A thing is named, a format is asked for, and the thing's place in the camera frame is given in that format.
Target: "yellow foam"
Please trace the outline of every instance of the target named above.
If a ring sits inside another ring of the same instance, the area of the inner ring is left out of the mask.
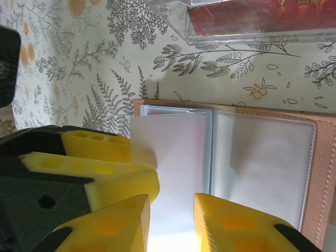
[[[92,211],[138,194],[148,194],[152,203],[160,189],[156,170],[148,166],[40,152],[22,156],[22,162],[32,172],[94,179],[93,182],[84,185]]]
[[[149,223],[149,197],[137,195],[57,227],[72,232],[55,252],[146,252]]]
[[[284,220],[208,194],[195,194],[194,222],[201,252],[299,251],[274,228]]]
[[[130,140],[121,135],[74,130],[62,133],[61,139],[68,156],[131,163]]]

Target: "hexagonal hole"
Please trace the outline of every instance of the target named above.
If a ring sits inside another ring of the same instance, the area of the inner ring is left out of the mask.
[[[50,197],[49,195],[43,195],[39,200],[38,204],[41,208],[45,209],[51,209],[53,206],[56,205],[56,202],[53,197]]]

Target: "black plastic part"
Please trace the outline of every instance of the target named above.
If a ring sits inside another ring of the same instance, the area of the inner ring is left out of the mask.
[[[302,233],[295,228],[283,224],[274,225],[287,240],[289,240],[300,252],[322,252],[310,240],[304,237]]]
[[[71,232],[71,227],[58,229],[47,235],[31,252],[54,252]]]
[[[0,108],[3,108],[14,98],[21,38],[17,31],[2,25],[0,38]]]
[[[23,155],[30,152],[44,152],[56,155],[66,155],[60,132],[86,130],[95,133],[115,135],[97,130],[88,130],[76,126],[58,127],[49,125],[17,131],[0,138],[0,158]]]
[[[11,242],[1,244],[9,251],[29,252],[57,226],[90,213],[84,189],[90,182],[92,178],[30,172],[18,157],[0,159],[0,237]]]

